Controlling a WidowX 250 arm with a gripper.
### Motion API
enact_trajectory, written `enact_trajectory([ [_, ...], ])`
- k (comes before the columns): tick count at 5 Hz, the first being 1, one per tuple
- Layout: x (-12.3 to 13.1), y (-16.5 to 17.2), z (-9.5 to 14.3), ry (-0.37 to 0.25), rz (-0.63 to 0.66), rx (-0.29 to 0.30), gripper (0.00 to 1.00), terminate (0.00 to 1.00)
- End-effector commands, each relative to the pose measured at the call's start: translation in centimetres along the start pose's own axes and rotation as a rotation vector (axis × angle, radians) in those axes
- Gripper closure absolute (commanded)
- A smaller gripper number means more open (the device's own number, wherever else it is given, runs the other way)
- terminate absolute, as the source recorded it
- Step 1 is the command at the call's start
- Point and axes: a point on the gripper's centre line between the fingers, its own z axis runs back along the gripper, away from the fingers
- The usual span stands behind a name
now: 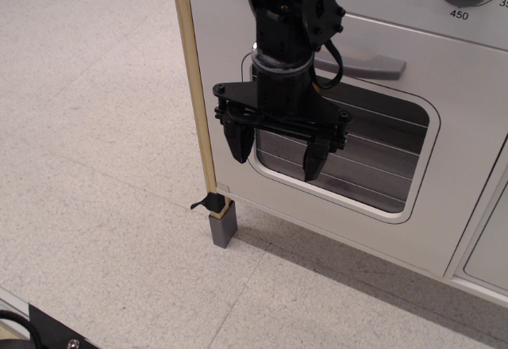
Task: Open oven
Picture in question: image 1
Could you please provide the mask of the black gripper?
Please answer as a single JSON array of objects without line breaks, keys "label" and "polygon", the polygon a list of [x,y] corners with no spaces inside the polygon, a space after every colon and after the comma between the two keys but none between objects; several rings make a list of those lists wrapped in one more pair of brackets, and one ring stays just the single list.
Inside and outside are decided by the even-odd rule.
[{"label": "black gripper", "polygon": [[350,112],[324,99],[314,87],[314,59],[261,59],[253,66],[257,79],[220,82],[215,117],[224,128],[233,158],[245,163],[257,129],[308,142],[304,181],[316,180],[329,154],[329,143],[344,143],[352,120]]}]

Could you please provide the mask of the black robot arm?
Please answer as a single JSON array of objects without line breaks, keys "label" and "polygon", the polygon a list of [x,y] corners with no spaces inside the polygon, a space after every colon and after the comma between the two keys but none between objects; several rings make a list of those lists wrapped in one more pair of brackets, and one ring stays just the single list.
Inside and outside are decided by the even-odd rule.
[{"label": "black robot arm", "polygon": [[302,168],[315,180],[329,153],[344,148],[350,112],[320,95],[344,74],[332,42],[345,10],[336,0],[249,0],[256,19],[256,80],[218,83],[213,92],[233,158],[244,163],[258,130],[304,140]]}]

